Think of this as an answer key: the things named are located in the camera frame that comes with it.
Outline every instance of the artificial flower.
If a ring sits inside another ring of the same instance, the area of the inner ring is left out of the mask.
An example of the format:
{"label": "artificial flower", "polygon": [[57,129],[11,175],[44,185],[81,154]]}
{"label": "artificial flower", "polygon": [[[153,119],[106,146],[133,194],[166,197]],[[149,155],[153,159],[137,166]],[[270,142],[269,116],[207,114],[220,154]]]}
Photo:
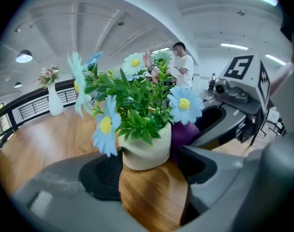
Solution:
{"label": "artificial flower", "polygon": [[102,56],[103,52],[96,52],[95,54],[92,55],[91,58],[89,58],[86,62],[85,65],[87,66],[87,68],[89,67],[89,65],[91,64],[95,64],[96,61]]}
{"label": "artificial flower", "polygon": [[50,71],[45,71],[45,77],[51,77],[51,72]]}
{"label": "artificial flower", "polygon": [[79,93],[79,86],[77,85],[77,81],[74,81],[74,87],[75,87],[75,91],[76,93]]}
{"label": "artificial flower", "polygon": [[122,70],[126,75],[135,75],[145,67],[143,53],[134,53],[124,59]]}
{"label": "artificial flower", "polygon": [[157,61],[166,59],[166,64],[168,65],[172,61],[171,52],[169,50],[158,51],[156,53],[153,53],[151,57],[152,57],[152,61],[154,61],[155,59]]}
{"label": "artificial flower", "polygon": [[97,129],[94,132],[93,146],[98,147],[101,154],[106,154],[108,157],[113,154],[117,155],[115,146],[114,130],[121,124],[121,117],[115,112],[116,96],[110,95],[106,98],[104,104],[104,114],[97,114]]}
{"label": "artificial flower", "polygon": [[68,54],[68,63],[75,77],[76,85],[79,87],[79,95],[75,104],[75,111],[81,117],[84,117],[83,113],[81,112],[81,106],[83,105],[86,112],[92,115],[92,111],[91,111],[92,106],[89,102],[91,100],[91,96],[88,94],[85,94],[84,92],[86,83],[84,79],[84,74],[82,72],[83,67],[81,65],[81,58],[79,58],[79,55],[77,52],[72,53],[72,58],[70,58]]}
{"label": "artificial flower", "polygon": [[150,51],[146,51],[145,55],[143,55],[143,61],[148,68],[150,68],[152,66]]}
{"label": "artificial flower", "polygon": [[202,110],[205,108],[202,100],[191,90],[184,87],[173,87],[170,89],[172,95],[169,105],[172,108],[170,115],[175,123],[181,121],[183,125],[188,122],[194,123],[197,117],[202,116]]}

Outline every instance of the white vase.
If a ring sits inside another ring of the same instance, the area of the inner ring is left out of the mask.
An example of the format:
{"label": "white vase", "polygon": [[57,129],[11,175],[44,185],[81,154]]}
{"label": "white vase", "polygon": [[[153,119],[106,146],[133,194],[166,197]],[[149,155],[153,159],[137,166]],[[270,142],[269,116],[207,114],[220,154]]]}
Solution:
{"label": "white vase", "polygon": [[62,104],[61,99],[59,98],[58,94],[56,93],[55,84],[49,84],[48,88],[48,103],[49,103],[49,111],[52,116],[58,116],[63,113],[64,107]]}
{"label": "white vase", "polygon": [[168,123],[158,133],[161,138],[152,139],[153,146],[140,138],[125,142],[124,135],[118,137],[119,145],[124,148],[123,163],[133,170],[147,170],[167,161],[170,154],[171,124]]}

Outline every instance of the white flower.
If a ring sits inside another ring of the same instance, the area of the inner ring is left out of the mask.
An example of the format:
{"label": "white flower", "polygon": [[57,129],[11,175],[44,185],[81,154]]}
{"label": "white flower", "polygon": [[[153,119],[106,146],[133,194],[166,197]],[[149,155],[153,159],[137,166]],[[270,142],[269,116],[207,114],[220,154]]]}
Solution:
{"label": "white flower", "polygon": [[124,59],[122,70],[126,75],[135,75],[145,68],[143,53],[134,53]]}

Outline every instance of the wooden floor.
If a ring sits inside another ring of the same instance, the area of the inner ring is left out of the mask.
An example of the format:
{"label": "wooden floor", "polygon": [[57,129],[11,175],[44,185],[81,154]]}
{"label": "wooden floor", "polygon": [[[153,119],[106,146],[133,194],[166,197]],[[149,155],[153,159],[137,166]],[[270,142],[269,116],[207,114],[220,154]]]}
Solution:
{"label": "wooden floor", "polygon": [[[75,115],[74,107],[57,117],[47,114],[25,123],[0,151],[0,181],[8,195],[49,164],[95,151],[95,128],[95,120],[86,113],[84,118]],[[246,156],[266,141],[259,135],[254,147],[233,140],[214,151]],[[141,172],[125,166],[119,190],[125,209],[148,230],[179,228],[188,185],[172,162]]]}

